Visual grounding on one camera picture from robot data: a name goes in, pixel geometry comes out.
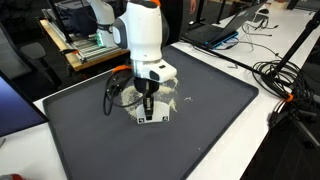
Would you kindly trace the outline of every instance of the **desk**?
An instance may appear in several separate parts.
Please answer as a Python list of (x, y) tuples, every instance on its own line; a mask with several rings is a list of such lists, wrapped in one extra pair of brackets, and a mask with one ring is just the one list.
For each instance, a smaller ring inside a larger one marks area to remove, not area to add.
[[(50, 38), (53, 40), (53, 42), (58, 46), (59, 50), (68, 49), (69, 47), (67, 44), (59, 37), (57, 32), (49, 25), (49, 22), (47, 20), (40, 20), (40, 24), (42, 28), (47, 32), (47, 34), (50, 36)], [(105, 62), (107, 60), (110, 60), (112, 58), (115, 58), (117, 56), (120, 56), (122, 54), (128, 53), (127, 50), (119, 50), (113, 53), (110, 53), (104, 57), (101, 57), (94, 61), (88, 61), (85, 63), (81, 63), (80, 60), (75, 56), (74, 54), (67, 54), (66, 59), (69, 62), (69, 64), (72, 66), (74, 71), (80, 71), (86, 68), (89, 68), (91, 66), (94, 66), (96, 64)]]
[[(279, 28), (263, 30), (264, 33), (271, 33), (273, 36), (252, 36), (253, 41), (266, 45), (283, 56), (311, 17), (309, 12), (302, 10), (270, 9), (269, 25), (279, 24)], [(230, 18), (222, 21), (221, 25), (225, 25), (228, 20)], [(293, 56), (292, 62), (301, 67), (319, 35), (320, 28), (304, 42)], [(228, 68), (232, 65), (231, 63), (203, 54), (187, 43), (176, 43), (174, 46), (260, 90), (256, 99), (238, 116), (189, 176), (191, 180), (238, 180), (267, 134), (269, 113), (273, 111), (279, 99), (258, 86), (247, 70), (241, 67)], [(274, 55), (263, 48), (255, 47), (253, 52), (250, 50), (249, 45), (239, 44), (221, 53), (248, 65), (253, 65), (257, 61), (274, 59)], [(36, 101), (35, 104), (43, 111), (41, 100)], [(6, 144), (0, 149), (0, 174), (16, 172), (33, 179), (66, 179), (48, 124), (12, 134), (7, 139)]]

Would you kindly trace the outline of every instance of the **black mat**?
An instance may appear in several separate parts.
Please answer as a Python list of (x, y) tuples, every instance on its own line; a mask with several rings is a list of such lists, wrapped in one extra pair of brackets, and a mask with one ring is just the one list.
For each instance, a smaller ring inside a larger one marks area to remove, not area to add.
[(186, 178), (258, 89), (175, 49), (163, 58), (177, 68), (177, 112), (170, 122), (138, 125), (124, 109), (103, 115), (109, 74), (44, 101), (68, 179)]

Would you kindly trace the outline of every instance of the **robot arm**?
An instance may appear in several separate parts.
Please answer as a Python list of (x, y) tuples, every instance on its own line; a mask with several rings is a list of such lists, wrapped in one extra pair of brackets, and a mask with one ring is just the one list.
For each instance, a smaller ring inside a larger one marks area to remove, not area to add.
[[(136, 109), (139, 124), (169, 121), (169, 105), (154, 102), (153, 98), (159, 83), (177, 74), (177, 70), (162, 59), (161, 45), (167, 39), (164, 32), (168, 32), (168, 27), (163, 26), (163, 18), (156, 3), (131, 1), (127, 4), (127, 11), (113, 23), (114, 41), (120, 48), (130, 50), (134, 86), (143, 94), (143, 103)], [(121, 91), (123, 84), (116, 81), (123, 77), (121, 73), (116, 75), (119, 75), (114, 78), (116, 85), (111, 84), (110, 87)], [(112, 89), (107, 88), (107, 92), (112, 92)]]
[(163, 19), (160, 8), (150, 1), (128, 2), (127, 11), (113, 24), (115, 43), (129, 49), (135, 77), (165, 82), (177, 70), (162, 59)]
[(113, 8), (103, 0), (87, 0), (97, 18), (98, 30), (96, 34), (100, 47), (115, 47), (112, 35), (112, 23), (114, 22)]

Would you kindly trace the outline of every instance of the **keyboard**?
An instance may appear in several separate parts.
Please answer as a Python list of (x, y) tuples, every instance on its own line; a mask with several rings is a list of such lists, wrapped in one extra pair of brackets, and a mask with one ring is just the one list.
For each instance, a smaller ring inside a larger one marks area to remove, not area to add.
[(205, 43), (208, 40), (211, 40), (217, 37), (222, 30), (223, 28), (219, 28), (211, 25), (204, 25), (190, 32), (185, 33), (185, 37), (194, 41)]

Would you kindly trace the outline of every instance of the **laptop screen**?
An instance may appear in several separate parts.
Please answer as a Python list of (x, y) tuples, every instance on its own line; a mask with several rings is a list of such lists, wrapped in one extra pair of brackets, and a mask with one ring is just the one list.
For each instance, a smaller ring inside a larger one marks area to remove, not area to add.
[(47, 121), (0, 72), (0, 137)]

